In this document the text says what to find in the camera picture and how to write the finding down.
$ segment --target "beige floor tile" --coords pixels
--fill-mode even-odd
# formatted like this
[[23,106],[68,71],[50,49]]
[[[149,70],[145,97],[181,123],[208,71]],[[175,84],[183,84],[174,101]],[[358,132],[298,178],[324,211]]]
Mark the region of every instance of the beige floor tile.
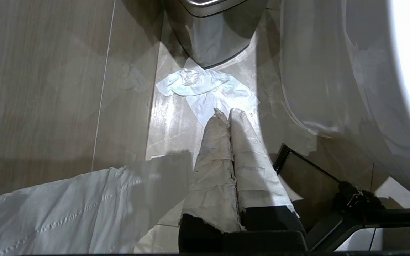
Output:
[[163,14],[160,1],[116,1],[94,170],[145,160]]
[[377,164],[374,166],[371,192],[388,209],[410,208],[410,191],[390,177],[388,172]]
[[113,6],[0,0],[0,194],[91,170]]
[[357,230],[335,251],[369,251],[373,243],[375,228]]
[[155,225],[140,239],[134,253],[178,253],[178,227]]

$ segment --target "toilet bowl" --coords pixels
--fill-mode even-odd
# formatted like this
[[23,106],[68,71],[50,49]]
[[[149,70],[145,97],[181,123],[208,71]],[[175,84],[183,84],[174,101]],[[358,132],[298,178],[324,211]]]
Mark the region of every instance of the toilet bowl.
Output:
[[285,0],[285,104],[410,190],[410,1]]

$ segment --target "paper towel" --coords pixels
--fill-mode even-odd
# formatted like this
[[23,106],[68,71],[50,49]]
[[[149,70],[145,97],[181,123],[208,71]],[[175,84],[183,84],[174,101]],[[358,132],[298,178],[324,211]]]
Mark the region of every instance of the paper towel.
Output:
[[184,68],[158,82],[156,87],[165,96],[185,96],[203,127],[214,115],[215,108],[229,118],[232,108],[248,112],[260,103],[250,89],[232,75],[212,69],[204,70],[190,58]]
[[230,127],[239,210],[244,211],[249,207],[286,206],[295,212],[244,111],[231,110]]
[[229,122],[219,110],[205,126],[191,179],[182,214],[199,217],[221,232],[240,231]]

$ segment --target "stainless steel trash can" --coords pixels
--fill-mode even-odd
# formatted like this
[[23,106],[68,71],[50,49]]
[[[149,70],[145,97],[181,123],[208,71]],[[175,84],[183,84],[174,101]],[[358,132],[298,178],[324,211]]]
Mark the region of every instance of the stainless steel trash can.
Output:
[[164,0],[170,25],[203,68],[231,59],[251,40],[268,0]]

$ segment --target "tiled wall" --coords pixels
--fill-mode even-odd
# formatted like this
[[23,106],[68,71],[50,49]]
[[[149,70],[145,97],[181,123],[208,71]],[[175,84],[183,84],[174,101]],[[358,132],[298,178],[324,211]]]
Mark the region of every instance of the tiled wall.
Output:
[[144,159],[163,16],[149,3],[0,0],[0,195]]

